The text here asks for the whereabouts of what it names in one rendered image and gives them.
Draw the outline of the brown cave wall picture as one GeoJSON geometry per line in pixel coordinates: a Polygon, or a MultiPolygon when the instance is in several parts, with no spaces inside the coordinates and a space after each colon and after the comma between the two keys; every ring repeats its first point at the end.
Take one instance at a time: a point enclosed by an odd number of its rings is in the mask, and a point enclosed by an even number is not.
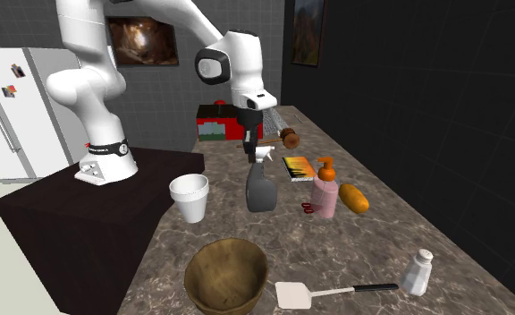
{"type": "Polygon", "coordinates": [[[177,66],[174,27],[144,16],[106,18],[112,57],[119,66],[177,66]]]}

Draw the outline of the dark landscape wall picture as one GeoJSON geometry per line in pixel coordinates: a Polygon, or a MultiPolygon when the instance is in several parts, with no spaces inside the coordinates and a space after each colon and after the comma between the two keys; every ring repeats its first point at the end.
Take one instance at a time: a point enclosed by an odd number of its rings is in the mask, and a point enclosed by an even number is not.
{"type": "Polygon", "coordinates": [[[291,38],[291,62],[318,67],[325,0],[295,0],[291,38]]]}

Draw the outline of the brown wooden mallet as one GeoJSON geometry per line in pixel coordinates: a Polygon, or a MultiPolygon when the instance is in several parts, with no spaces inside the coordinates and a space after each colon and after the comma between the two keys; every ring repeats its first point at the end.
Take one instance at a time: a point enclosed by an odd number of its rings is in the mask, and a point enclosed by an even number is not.
{"type": "Polygon", "coordinates": [[[296,149],[300,145],[300,137],[292,128],[284,128],[280,131],[278,139],[261,140],[258,144],[267,144],[281,141],[285,148],[296,149]]]}

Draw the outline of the silver metal grater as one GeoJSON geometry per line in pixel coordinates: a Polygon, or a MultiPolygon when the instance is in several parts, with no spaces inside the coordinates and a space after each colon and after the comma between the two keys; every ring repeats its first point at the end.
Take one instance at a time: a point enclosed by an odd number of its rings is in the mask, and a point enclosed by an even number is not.
{"type": "Polygon", "coordinates": [[[276,134],[279,136],[284,129],[289,127],[273,107],[263,110],[262,113],[263,133],[265,135],[276,134]]]}

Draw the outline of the orange bread loaf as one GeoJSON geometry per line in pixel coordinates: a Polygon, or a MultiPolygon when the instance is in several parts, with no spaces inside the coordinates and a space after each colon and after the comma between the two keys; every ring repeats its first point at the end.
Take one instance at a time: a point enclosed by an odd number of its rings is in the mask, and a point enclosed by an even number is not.
{"type": "Polygon", "coordinates": [[[352,184],[342,184],[339,188],[339,197],[343,204],[354,213],[365,213],[369,209],[367,198],[352,184]]]}

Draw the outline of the white refrigerator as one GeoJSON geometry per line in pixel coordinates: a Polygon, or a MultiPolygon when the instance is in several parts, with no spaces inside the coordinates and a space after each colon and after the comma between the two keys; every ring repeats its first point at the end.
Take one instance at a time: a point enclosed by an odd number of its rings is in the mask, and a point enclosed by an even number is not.
{"type": "Polygon", "coordinates": [[[0,182],[31,183],[87,154],[80,120],[46,92],[50,74],[79,67],[66,49],[0,47],[0,182]]]}

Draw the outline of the pink soap dispenser orange pump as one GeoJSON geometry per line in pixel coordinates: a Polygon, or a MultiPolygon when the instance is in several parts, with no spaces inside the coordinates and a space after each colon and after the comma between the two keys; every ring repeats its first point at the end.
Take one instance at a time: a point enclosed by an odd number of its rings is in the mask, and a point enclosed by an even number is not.
{"type": "Polygon", "coordinates": [[[322,218],[331,218],[335,212],[339,184],[335,181],[336,172],[333,169],[332,157],[320,157],[318,162],[323,165],[317,170],[313,179],[310,203],[315,213],[322,218]]]}

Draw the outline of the brown wooden bowl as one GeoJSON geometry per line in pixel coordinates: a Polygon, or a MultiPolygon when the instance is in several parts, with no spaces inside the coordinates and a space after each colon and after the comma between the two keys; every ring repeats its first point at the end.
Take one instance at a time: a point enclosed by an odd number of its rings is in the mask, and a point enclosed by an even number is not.
{"type": "Polygon", "coordinates": [[[267,257],[256,244],[226,238],[203,246],[192,257],[183,283],[205,315],[249,315],[267,278],[267,257]]]}

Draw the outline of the dark robot stand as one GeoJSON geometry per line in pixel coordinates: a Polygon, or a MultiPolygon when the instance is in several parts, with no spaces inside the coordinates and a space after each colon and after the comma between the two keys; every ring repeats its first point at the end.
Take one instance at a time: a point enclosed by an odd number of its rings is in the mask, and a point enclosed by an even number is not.
{"type": "Polygon", "coordinates": [[[0,198],[0,217],[69,315],[117,315],[162,215],[170,182],[205,169],[199,153],[135,148],[138,172],[96,186],[69,166],[0,198]]]}

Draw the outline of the grey spray bottle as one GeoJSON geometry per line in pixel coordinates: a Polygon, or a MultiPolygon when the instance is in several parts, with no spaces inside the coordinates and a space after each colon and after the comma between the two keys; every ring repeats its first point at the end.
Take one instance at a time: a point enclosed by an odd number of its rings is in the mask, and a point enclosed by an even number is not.
{"type": "Polygon", "coordinates": [[[256,147],[256,162],[251,164],[246,182],[246,202],[250,212],[273,211],[277,202],[277,188],[264,177],[264,159],[271,157],[274,146],[256,147]]]}

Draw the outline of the white foam cup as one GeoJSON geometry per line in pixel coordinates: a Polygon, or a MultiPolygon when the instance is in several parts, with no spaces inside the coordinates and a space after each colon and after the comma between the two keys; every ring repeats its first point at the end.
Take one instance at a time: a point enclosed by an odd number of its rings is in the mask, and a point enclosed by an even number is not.
{"type": "Polygon", "coordinates": [[[209,181],[201,174],[182,175],[169,184],[170,195],[187,223],[194,224],[205,216],[209,181]]]}

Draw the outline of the orange and black book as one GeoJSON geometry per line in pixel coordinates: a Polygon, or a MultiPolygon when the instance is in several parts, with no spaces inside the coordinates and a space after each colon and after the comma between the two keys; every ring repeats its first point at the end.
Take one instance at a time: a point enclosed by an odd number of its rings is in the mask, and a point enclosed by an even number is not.
{"type": "Polygon", "coordinates": [[[284,157],[283,165],[293,183],[309,182],[317,175],[308,159],[303,156],[284,157]]]}

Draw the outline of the red box with picture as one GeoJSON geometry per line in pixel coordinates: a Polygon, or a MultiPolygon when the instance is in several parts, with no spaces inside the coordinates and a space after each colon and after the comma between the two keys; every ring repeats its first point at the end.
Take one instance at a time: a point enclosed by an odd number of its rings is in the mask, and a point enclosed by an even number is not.
{"type": "Polygon", "coordinates": [[[246,132],[238,122],[238,113],[242,113],[240,108],[222,100],[200,105],[196,115],[198,140],[243,140],[246,132]]]}

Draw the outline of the white salt shaker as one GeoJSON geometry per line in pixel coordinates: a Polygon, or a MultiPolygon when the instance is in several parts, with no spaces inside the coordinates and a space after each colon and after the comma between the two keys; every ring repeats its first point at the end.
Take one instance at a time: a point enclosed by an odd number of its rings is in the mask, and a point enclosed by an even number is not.
{"type": "Polygon", "coordinates": [[[408,294],[422,296],[426,292],[433,257],[431,251],[419,249],[411,258],[401,276],[401,288],[408,294]]]}

